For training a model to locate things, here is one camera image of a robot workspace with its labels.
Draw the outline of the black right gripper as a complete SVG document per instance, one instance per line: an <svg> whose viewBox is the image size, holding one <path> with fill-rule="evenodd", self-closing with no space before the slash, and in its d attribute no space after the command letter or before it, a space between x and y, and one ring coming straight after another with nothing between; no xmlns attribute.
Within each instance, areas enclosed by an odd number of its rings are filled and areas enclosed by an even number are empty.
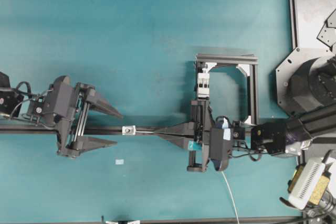
<svg viewBox="0 0 336 224"><path fill-rule="evenodd" d="M191 101L191 122L185 122L155 130L157 136L179 148L189 151L188 172L205 172L209 162L213 162L211 131L215 128L209 99ZM202 162L196 162L194 144L201 146Z"/></svg>

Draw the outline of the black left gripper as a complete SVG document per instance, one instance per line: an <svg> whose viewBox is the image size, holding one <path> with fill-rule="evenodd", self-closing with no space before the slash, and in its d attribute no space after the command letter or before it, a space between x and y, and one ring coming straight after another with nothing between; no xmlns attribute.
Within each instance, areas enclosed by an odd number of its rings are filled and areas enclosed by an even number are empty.
<svg viewBox="0 0 336 224"><path fill-rule="evenodd" d="M116 141L83 135L90 109L123 118L122 114L93 86L78 82L72 87L67 115L62 117L48 113L48 124L57 130L58 155L76 158L88 151L117 145Z"/></svg>

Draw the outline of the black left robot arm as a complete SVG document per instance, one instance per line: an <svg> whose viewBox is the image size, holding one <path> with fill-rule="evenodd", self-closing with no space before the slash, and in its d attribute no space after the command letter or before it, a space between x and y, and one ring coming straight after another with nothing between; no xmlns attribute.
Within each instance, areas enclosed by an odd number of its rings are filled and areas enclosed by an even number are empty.
<svg viewBox="0 0 336 224"><path fill-rule="evenodd" d="M60 76L42 93L33 93L27 81L11 87L9 76L1 73L1 117L28 122L55 133L57 155L76 158L82 153L112 147L115 141L85 135L89 111L121 118L115 109L90 84L70 83Z"/></svg>

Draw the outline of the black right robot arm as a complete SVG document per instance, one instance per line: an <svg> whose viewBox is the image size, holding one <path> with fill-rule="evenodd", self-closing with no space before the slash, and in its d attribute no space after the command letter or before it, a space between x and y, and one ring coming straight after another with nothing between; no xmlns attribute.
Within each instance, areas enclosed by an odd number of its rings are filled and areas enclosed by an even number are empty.
<svg viewBox="0 0 336 224"><path fill-rule="evenodd" d="M263 124L214 118L209 98L198 93L191 102L191 120L154 131L155 135L187 149L187 169L203 172L208 163L221 172L234 151L254 161L265 155L300 156L315 138L335 131L335 57L303 62L289 80L289 97L296 108L286 120Z"/></svg>

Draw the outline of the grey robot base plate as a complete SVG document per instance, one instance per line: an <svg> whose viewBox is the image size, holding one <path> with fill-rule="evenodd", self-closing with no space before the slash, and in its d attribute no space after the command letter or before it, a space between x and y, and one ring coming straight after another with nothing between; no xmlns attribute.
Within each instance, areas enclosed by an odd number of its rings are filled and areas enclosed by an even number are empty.
<svg viewBox="0 0 336 224"><path fill-rule="evenodd" d="M293 50L276 71L278 104L300 114L335 102L335 0L290 0Z"/></svg>

